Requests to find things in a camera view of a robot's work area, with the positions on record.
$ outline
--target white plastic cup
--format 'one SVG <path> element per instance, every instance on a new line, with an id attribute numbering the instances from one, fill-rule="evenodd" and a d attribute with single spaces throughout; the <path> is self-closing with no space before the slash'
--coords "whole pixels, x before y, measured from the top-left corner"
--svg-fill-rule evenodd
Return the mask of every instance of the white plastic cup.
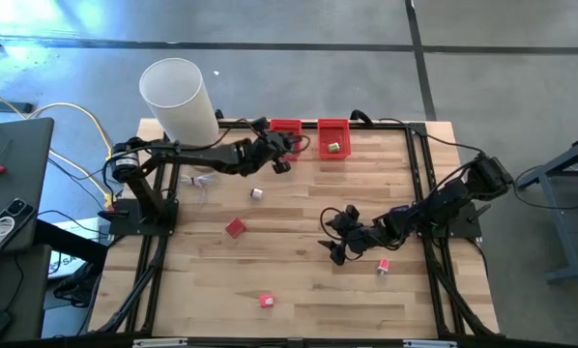
<path id="1" fill-rule="evenodd" d="M 218 122 L 194 63 L 181 58 L 158 61 L 143 72 L 138 88 L 171 140 L 188 145 L 217 140 Z"/>

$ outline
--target green object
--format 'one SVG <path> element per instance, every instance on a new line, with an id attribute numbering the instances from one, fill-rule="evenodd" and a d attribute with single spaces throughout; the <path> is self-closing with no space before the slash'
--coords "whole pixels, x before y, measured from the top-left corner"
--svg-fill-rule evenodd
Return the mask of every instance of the green object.
<path id="1" fill-rule="evenodd" d="M 337 153 L 338 150 L 340 150 L 340 145 L 338 145 L 338 143 L 332 143 L 328 145 L 328 151 L 331 153 Z"/>

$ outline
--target yellow cable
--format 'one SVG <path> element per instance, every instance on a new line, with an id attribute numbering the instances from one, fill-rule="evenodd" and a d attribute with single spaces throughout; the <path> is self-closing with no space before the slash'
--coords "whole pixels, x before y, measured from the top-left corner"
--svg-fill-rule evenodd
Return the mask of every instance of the yellow cable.
<path id="1" fill-rule="evenodd" d="M 108 155 L 106 156 L 106 159 L 108 160 L 111 155 L 112 155 L 112 151 L 111 151 L 111 146 L 110 143 L 108 142 L 108 139 L 106 137 L 106 134 L 104 133 L 104 130 L 101 128 L 100 123 L 98 122 L 98 119 L 96 119 L 96 117 L 89 111 L 85 110 L 84 108 L 73 104 L 73 103 L 69 103 L 69 102 L 55 102 L 52 104 L 49 104 L 47 106 L 44 106 L 42 108 L 39 108 L 38 110 L 32 112 L 31 114 L 29 114 L 27 117 L 25 117 L 20 111 L 18 111 L 18 109 L 16 107 L 14 107 L 14 105 L 12 105 L 9 101 L 6 101 L 4 98 L 2 98 L 0 96 L 0 101 L 4 102 L 7 106 L 10 107 L 10 109 L 12 111 L 14 111 L 16 114 L 18 114 L 18 116 L 20 116 L 23 120 L 29 120 L 32 117 L 37 117 L 39 116 L 43 111 L 49 109 L 50 107 L 54 107 L 54 106 L 69 106 L 69 107 L 73 107 L 81 112 L 83 112 L 85 115 L 89 116 L 89 118 L 92 119 L 92 121 L 94 121 L 94 124 L 96 124 L 96 128 L 98 129 L 98 132 L 100 133 L 101 137 L 102 137 L 102 141 L 104 142 L 104 145 L 106 145 L 106 149 L 108 152 Z M 80 171 L 81 173 L 83 173 L 86 177 L 88 177 L 89 180 L 91 180 L 92 183 L 94 183 L 94 185 L 96 186 L 96 188 L 98 188 L 100 190 L 100 192 L 102 192 L 102 196 L 104 197 L 104 205 L 106 207 L 108 207 L 110 204 L 112 204 L 112 202 L 110 202 L 110 194 L 108 194 L 108 192 L 106 192 L 106 190 L 104 190 L 100 184 L 98 184 L 98 182 L 92 177 L 90 176 L 90 174 L 83 168 L 81 168 L 79 165 L 77 165 L 76 163 L 74 163 L 73 161 L 67 159 L 64 156 L 59 155 L 58 153 L 56 153 L 52 148 L 49 149 L 49 153 L 51 155 L 53 155 L 54 157 L 58 158 L 59 160 L 64 161 L 65 163 L 71 165 L 72 167 L 74 167 L 75 169 L 77 169 L 78 171 Z"/>

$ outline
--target concrete floor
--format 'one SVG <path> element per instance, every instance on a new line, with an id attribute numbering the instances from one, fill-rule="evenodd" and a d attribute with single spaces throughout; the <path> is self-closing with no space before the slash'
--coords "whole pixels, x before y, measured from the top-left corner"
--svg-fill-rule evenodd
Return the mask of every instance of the concrete floor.
<path id="1" fill-rule="evenodd" d="M 578 0 L 415 4 L 424 44 L 578 46 Z M 0 0 L 0 34 L 162 42 L 412 42 L 402 0 L 165 0 L 161 6 L 152 0 Z M 227 117 L 347 117 L 360 108 L 375 118 L 425 119 L 413 53 L 6 50 L 0 53 L 0 94 L 38 105 L 79 103 L 100 118 L 113 141 L 132 136 L 139 119 L 151 117 L 139 97 L 138 78 L 151 63 L 173 56 L 200 67 L 214 106 Z M 452 121 L 458 141 L 497 156 L 513 175 L 578 139 L 578 55 L 426 54 L 425 61 L 437 119 Z M 103 145 L 83 115 L 54 109 L 45 116 L 56 121 L 55 149 L 90 170 L 101 167 Z M 8 118 L 14 116 L 0 114 L 1 120 Z M 472 155 L 461 153 L 463 160 Z M 527 198 L 542 199 L 535 188 Z M 88 218 L 98 208 L 49 167 L 41 205 L 47 209 Z M 502 333 L 578 344 L 578 280 L 547 285 L 543 279 L 545 271 L 564 264 L 548 212 L 509 194 L 493 202 L 481 224 Z M 66 320 L 64 312 L 47 312 L 45 335 L 78 328 L 55 319 Z"/>

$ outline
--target wooden tabletop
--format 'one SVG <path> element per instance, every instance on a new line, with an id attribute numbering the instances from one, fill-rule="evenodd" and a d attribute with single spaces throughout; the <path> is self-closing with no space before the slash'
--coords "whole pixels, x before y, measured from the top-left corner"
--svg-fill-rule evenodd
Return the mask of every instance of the wooden tabletop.
<path id="1" fill-rule="evenodd" d="M 454 141 L 448 122 L 430 122 L 427 129 Z M 352 130 L 351 157 L 319 160 L 316 130 L 304 133 L 313 144 L 292 162 L 288 173 L 276 175 L 266 165 L 247 178 L 217 174 L 217 184 L 207 192 L 179 184 L 180 215 L 164 261 L 154 335 L 437 335 L 424 252 L 417 238 L 409 238 L 398 251 L 373 248 L 342 267 L 335 266 L 329 251 L 317 244 L 328 239 L 319 226 L 326 207 L 343 210 L 354 204 L 361 221 L 369 223 L 390 207 L 415 200 L 404 134 Z M 155 119 L 143 119 L 138 136 L 161 138 L 162 128 Z M 225 142 L 251 136 L 249 130 L 232 130 Z M 416 144 L 425 182 L 421 148 Z M 430 147 L 440 180 L 458 166 L 457 149 L 432 140 Z M 200 175 L 188 166 L 181 171 Z M 154 175 L 148 178 L 153 181 Z M 249 197 L 254 188 L 263 190 L 261 201 Z M 243 219 L 248 228 L 237 240 L 224 232 L 232 218 Z M 108 252 L 90 330 L 104 324 L 131 290 L 141 239 L 126 237 Z M 485 325 L 496 331 L 480 255 L 464 240 L 450 241 L 450 252 L 459 291 Z M 382 257 L 390 260 L 390 272 L 377 276 Z M 148 290 L 142 297 L 138 325 L 145 316 Z M 262 294 L 274 295 L 273 308 L 259 306 Z M 447 296 L 443 303 L 452 328 Z"/>

